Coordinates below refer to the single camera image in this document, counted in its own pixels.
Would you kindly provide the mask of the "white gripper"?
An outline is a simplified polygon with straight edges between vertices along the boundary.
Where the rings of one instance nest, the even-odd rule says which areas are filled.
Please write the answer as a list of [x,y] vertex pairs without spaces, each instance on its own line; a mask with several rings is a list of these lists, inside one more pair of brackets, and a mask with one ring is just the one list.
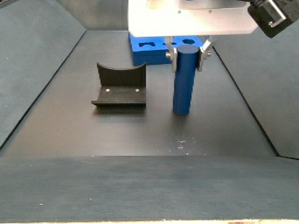
[[[173,72],[177,50],[169,36],[249,34],[257,28],[248,15],[248,3],[240,0],[128,0],[127,20],[128,31],[136,37],[165,37],[165,57]],[[211,47],[207,39],[199,48],[199,72]]]

